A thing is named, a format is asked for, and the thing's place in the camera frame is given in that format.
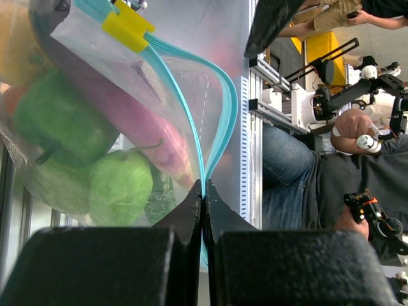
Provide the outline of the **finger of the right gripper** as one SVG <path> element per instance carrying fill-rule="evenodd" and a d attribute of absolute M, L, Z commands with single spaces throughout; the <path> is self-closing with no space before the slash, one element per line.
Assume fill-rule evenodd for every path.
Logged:
<path fill-rule="evenodd" d="M 253 58 L 263 53 L 288 25 L 295 15 L 302 0 L 259 0 L 251 30 L 244 51 L 245 58 Z"/>

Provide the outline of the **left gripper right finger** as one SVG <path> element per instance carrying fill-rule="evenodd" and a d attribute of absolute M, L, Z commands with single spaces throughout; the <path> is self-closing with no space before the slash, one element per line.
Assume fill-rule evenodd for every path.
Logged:
<path fill-rule="evenodd" d="M 396 305 L 375 251 L 352 231 L 261 231 L 206 184 L 212 305 Z"/>

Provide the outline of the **yellow round fruit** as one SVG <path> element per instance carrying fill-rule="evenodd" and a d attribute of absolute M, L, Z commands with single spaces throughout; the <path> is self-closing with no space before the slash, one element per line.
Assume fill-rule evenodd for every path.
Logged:
<path fill-rule="evenodd" d="M 27 87 L 52 67 L 34 37 L 29 11 L 11 1 L 1 3 L 1 82 Z"/>

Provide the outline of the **clear zip top bag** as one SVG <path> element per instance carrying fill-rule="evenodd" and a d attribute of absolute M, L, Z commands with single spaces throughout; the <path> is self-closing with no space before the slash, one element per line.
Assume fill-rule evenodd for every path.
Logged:
<path fill-rule="evenodd" d="M 247 1 L 2 1 L 1 143 L 48 226 L 241 207 Z"/>

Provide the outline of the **light green custard apple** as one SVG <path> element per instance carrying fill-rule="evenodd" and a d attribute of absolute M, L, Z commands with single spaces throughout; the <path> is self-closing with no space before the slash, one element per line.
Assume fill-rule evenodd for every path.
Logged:
<path fill-rule="evenodd" d="M 136 150 L 116 150 L 91 171 L 89 215 L 96 226 L 132 226 L 152 192 L 149 161 Z"/>

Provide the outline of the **purple eggplant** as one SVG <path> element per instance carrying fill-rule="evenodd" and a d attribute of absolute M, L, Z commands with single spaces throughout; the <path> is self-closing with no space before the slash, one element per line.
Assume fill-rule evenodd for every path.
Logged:
<path fill-rule="evenodd" d="M 38 44 L 74 87 L 147 159 L 180 186 L 195 178 L 189 146 L 178 129 L 116 86 L 55 40 L 51 34 L 68 16 L 69 1 L 31 1 L 29 19 Z"/>

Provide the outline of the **light green bitter gourd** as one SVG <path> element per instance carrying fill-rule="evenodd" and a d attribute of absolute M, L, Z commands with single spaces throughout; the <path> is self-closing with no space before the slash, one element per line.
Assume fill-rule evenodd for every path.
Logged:
<path fill-rule="evenodd" d="M 89 213 L 91 166 L 72 166 L 50 158 L 21 166 L 27 188 L 44 204 L 70 215 Z"/>

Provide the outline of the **operator bare hand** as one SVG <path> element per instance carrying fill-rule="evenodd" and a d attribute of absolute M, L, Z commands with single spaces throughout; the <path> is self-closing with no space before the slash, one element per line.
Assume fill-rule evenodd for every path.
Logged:
<path fill-rule="evenodd" d="M 359 109 L 350 109 L 337 117 L 334 127 L 339 136 L 331 132 L 330 141 L 333 147 L 348 154 L 365 154 L 366 150 L 361 149 L 357 144 L 357 139 L 361 135 L 373 135 L 371 118 Z"/>

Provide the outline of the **green bell pepper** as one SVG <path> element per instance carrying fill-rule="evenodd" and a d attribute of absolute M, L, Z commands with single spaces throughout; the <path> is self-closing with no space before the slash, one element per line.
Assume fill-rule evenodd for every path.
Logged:
<path fill-rule="evenodd" d="M 21 97 L 13 114 L 17 133 L 50 158 L 70 166 L 88 166 L 103 157 L 119 136 L 58 69 L 46 72 Z"/>

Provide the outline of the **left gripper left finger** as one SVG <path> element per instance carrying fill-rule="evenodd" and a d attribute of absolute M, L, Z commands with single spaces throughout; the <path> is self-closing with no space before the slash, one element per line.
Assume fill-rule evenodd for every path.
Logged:
<path fill-rule="evenodd" d="M 2 305 L 196 305 L 201 184 L 152 227 L 49 228 L 26 243 Z"/>

